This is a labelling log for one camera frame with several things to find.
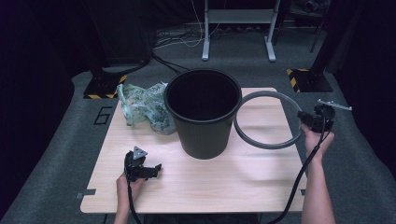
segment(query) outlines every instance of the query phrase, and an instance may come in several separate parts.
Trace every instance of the gray hose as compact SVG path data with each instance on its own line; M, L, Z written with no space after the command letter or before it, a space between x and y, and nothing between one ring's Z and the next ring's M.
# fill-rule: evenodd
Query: gray hose
M277 98L279 100L286 100L287 102L291 103L291 105L293 105L293 107L297 110L297 111L302 111L302 109L300 108L299 105L297 105L297 103L295 101L293 101L289 96L279 93L277 91L255 91L253 93L250 93L246 96L244 96L244 98L242 98L242 103L241 106L246 103L247 101L257 98L257 97L262 97L262 96L270 96L270 97L274 97ZM284 143L280 143L280 144L273 144L273 145L269 145L269 144L264 144L264 143L260 143L257 142L251 138L249 138L247 135L244 134L244 132L242 132L241 128L238 125L238 120L237 120L237 116L238 113L236 113L235 117L233 118L233 126L236 129L236 132L239 134L239 136L247 143L251 144L254 147L259 147L259 148L264 148L264 149L280 149L280 148L284 148L284 147L289 147L291 145L293 145L301 136L302 131L301 131L301 121L300 121L300 125L299 125L299 131L297 132L297 134L291 138L289 141L286 141Z

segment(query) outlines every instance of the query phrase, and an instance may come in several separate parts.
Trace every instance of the gray carpet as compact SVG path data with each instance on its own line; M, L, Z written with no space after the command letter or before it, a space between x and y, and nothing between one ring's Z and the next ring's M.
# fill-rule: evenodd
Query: gray carpet
M313 110L317 99L347 105L332 74L325 76L333 92L296 93L291 88L286 69L312 65L320 47L319 43L315 52L309 53L313 38L312 31L284 29L275 46L275 63L267 59L263 33L255 32L223 35L212 40L208 62L201 60L203 42L193 48L178 44L154 52L168 62L190 69L218 69L235 77L242 87L274 87L308 112ZM152 60L143 69L128 75L126 83L148 88L161 81L167 82L175 75ZM82 99L91 77L85 72L73 78L76 90L72 103L47 151L1 220L2 224L103 223L105 218L106 223L112 223L114 214L106 217L105 214L81 213L81 199L77 197L87 188L110 122L94 125L95 119L104 106L111 107L103 110L111 119L118 101ZM295 112L287 104L284 107L295 132ZM396 223L396 183L388 168L375 156L350 112L336 110L334 122L336 139L325 158L325 170L337 222ZM302 139L296 145L303 159ZM263 214L262 223L277 216ZM301 213L289 213L282 223L299 223L300 218Z

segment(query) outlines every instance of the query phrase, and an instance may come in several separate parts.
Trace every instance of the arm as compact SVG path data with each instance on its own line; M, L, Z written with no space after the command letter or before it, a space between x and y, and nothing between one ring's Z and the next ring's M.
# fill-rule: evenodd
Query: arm
M137 179L135 182L131 182L133 201L136 200L144 182L145 179L142 178ZM117 179L117 214L114 219L114 224L126 224L128 222L129 209L128 183L125 174L122 174Z
M319 133L314 133L305 125L302 126L305 132L305 147L307 155L318 144ZM332 201L327 189L322 159L334 139L334 134L329 133L327 138L320 145L320 149L308 165L308 179L306 183L306 194L303 205L302 223L335 223L332 210Z

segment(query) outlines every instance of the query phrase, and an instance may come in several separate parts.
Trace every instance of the teal plastic bag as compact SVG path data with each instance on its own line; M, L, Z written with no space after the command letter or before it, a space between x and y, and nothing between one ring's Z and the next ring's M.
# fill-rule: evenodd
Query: teal plastic bag
M148 119L151 129L155 133L174 133L176 131L175 123L163 101L165 88L165 83L158 83L148 89L131 84L120 84L117 87L117 92L126 124L134 126Z

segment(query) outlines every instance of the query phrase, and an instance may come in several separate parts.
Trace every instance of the black bucket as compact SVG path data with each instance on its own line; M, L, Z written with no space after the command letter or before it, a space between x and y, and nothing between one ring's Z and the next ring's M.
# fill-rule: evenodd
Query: black bucket
M229 75L199 69L174 77L166 87L164 101L183 149L196 159L207 160L227 147L242 92Z

